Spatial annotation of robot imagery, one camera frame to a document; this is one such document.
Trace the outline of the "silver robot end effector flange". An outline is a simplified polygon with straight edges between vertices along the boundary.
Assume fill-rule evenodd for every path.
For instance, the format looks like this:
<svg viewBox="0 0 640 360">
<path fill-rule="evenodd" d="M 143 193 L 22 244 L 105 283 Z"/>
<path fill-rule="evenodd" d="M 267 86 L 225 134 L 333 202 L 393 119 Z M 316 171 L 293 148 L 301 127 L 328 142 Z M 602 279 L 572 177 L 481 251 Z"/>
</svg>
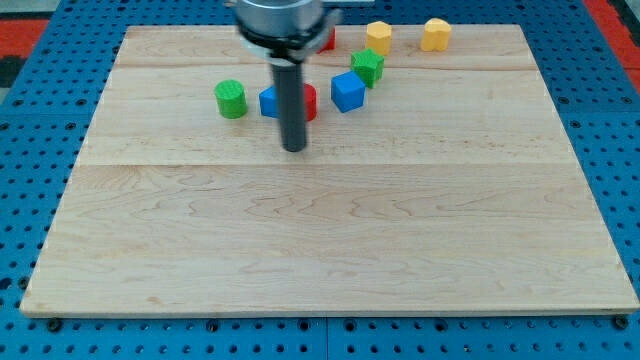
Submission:
<svg viewBox="0 0 640 360">
<path fill-rule="evenodd" d="M 230 0 L 242 44 L 273 65 L 296 65 L 322 49 L 344 8 L 373 0 Z"/>
</svg>

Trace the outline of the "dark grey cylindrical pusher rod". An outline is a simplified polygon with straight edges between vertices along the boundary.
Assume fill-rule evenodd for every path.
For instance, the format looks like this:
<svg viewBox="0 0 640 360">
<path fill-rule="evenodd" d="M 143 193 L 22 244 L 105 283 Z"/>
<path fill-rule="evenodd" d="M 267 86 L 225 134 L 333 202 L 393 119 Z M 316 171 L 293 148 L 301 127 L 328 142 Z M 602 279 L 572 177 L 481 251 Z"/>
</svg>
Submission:
<svg viewBox="0 0 640 360">
<path fill-rule="evenodd" d="M 281 145 L 288 152 L 300 152 L 307 145 L 302 65 L 272 64 L 271 71 Z"/>
</svg>

